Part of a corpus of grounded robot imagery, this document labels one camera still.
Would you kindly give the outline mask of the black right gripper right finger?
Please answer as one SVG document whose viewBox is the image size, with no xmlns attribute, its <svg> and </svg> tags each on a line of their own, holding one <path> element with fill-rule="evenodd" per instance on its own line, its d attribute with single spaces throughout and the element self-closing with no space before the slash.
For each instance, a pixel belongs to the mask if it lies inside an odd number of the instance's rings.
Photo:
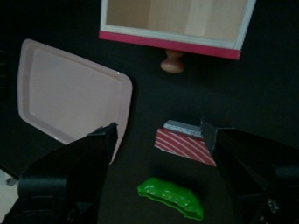
<svg viewBox="0 0 299 224">
<path fill-rule="evenodd" d="M 299 224 L 299 150 L 235 128 L 200 123 L 237 224 Z"/>
</svg>

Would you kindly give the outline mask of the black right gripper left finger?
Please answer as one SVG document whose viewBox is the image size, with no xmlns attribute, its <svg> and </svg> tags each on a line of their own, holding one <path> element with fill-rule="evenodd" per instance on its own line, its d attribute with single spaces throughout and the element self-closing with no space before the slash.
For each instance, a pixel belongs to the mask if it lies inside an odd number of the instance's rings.
<svg viewBox="0 0 299 224">
<path fill-rule="evenodd" d="M 117 125 L 97 128 L 36 160 L 18 178 L 2 224 L 97 224 Z"/>
</svg>

